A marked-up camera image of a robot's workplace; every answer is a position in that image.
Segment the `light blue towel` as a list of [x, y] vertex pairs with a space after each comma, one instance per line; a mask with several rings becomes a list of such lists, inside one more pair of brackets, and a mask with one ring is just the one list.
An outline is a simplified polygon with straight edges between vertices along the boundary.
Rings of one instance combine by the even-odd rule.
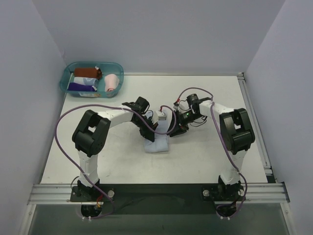
[[[167, 120], [158, 121], [158, 126], [156, 128], [157, 132], [165, 133], [168, 132], [169, 128], [169, 114], [165, 111], [167, 115]], [[146, 117], [151, 118], [153, 116], [153, 112], [149, 111]], [[155, 142], [150, 142], [144, 139], [144, 150], [146, 153], [160, 153], [169, 151], [169, 136], [168, 135], [160, 135], [155, 133]]]

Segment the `pink striped towel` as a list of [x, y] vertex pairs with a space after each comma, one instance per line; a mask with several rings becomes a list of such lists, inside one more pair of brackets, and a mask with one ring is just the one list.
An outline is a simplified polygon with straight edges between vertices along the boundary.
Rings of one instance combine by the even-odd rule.
[[105, 92], [112, 92], [114, 91], [119, 84], [119, 78], [115, 74], [108, 74], [104, 78], [105, 81]]

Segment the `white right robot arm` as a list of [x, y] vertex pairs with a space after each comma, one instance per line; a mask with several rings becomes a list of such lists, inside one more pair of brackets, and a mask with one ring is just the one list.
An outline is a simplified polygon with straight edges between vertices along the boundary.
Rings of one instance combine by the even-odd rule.
[[212, 118], [217, 129], [227, 161], [218, 178], [217, 195], [221, 200], [229, 200], [240, 195], [240, 175], [244, 157], [255, 142], [255, 134], [246, 109], [233, 109], [215, 103], [213, 98], [199, 99], [197, 94], [186, 98], [188, 108], [181, 108], [181, 100], [174, 103], [174, 114], [169, 129], [173, 129], [170, 137], [181, 135], [189, 130], [189, 125], [198, 119], [206, 121]]

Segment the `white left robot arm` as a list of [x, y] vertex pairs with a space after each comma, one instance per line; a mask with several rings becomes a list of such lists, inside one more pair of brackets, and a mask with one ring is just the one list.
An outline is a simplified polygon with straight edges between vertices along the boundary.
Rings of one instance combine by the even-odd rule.
[[103, 113], [87, 110], [75, 129], [72, 141], [79, 154], [80, 173], [77, 183], [81, 195], [87, 201], [96, 200], [99, 195], [100, 179], [97, 173], [98, 154], [104, 148], [110, 128], [131, 122], [139, 128], [145, 139], [154, 142], [158, 126], [158, 115], [146, 117], [150, 103], [139, 97], [135, 102], [124, 102], [121, 106]]

